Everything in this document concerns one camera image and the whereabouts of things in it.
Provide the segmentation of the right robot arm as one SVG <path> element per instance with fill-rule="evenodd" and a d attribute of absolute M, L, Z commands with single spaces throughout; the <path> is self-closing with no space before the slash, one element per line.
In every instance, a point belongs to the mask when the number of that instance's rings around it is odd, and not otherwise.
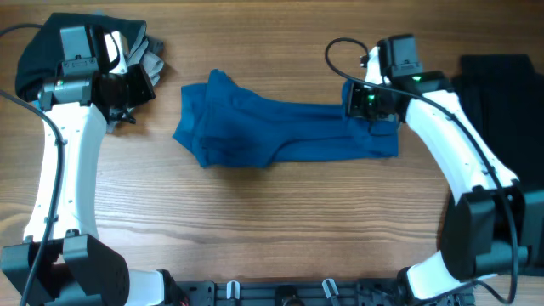
<path fill-rule="evenodd" d="M 402 269 L 395 301 L 422 305 L 496 275 L 542 275 L 543 194 L 526 191 L 479 136 L 450 81 L 424 71 L 411 34 L 380 40 L 361 60 L 346 111 L 397 116 L 428 147 L 450 186 L 439 250 Z"/>

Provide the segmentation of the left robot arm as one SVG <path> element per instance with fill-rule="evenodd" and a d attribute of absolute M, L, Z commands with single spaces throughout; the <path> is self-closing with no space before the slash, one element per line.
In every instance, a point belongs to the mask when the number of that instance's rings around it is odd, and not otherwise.
<path fill-rule="evenodd" d="M 24 305 L 183 305 L 165 270 L 130 269 L 99 239 L 95 188 L 99 150 L 111 122 L 154 98 L 141 65 L 122 66 L 114 34 L 98 25 L 62 28 L 58 76 L 44 82 L 32 111 L 45 144 L 36 203 L 20 244 L 1 269 Z"/>

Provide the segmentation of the blue polo shirt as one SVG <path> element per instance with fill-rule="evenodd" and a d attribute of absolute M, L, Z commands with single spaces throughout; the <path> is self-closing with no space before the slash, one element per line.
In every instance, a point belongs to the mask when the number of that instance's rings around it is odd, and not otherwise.
<path fill-rule="evenodd" d="M 181 117 L 173 138 L 201 167 L 336 162 L 400 152 L 395 120 L 368 122 L 346 116 L 342 105 L 266 99 L 220 70 L 180 93 Z"/>

